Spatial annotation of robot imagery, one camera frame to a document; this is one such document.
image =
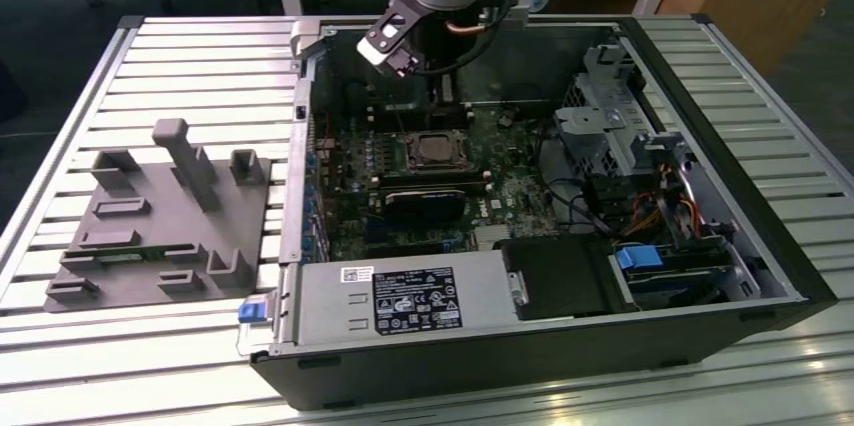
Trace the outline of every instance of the metal bracket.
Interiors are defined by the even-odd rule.
[[[291,29],[291,54],[294,59],[306,59],[322,49],[320,20],[300,19]]]
[[[570,134],[602,134],[626,127],[616,110],[606,108],[560,108],[555,111],[560,129]]]

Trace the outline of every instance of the aluminum extrusion table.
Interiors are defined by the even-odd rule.
[[[769,424],[854,409],[854,180],[714,25],[642,25],[841,298],[701,364],[302,413],[238,353],[240,300],[40,311],[96,182],[96,151],[164,161],[149,127],[180,116],[219,159],[274,160],[258,290],[275,286],[294,86],[292,18],[148,18],[109,42],[0,238],[0,423]],[[674,120],[651,102],[669,129]],[[243,331],[263,341],[264,326]]]

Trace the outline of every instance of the gray plastic base plate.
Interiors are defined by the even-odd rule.
[[[99,186],[63,257],[63,268],[48,286],[45,311],[238,298],[252,293],[271,161],[259,159],[264,181],[240,186],[230,162],[211,164],[222,205],[212,212],[201,211],[189,188],[179,184],[171,163],[141,164],[139,170],[124,173],[136,193],[128,198],[129,207]],[[123,208],[131,212],[116,214]],[[104,247],[87,248],[87,242]],[[183,248],[167,258],[164,250],[181,249],[179,245],[195,247],[195,254]],[[236,250],[243,261],[238,259],[235,265]],[[97,259],[87,261],[84,256],[76,259],[79,264],[68,263],[81,251],[92,252]]]

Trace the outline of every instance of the warning label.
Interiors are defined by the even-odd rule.
[[[375,274],[374,301],[382,335],[463,327],[452,268]]]

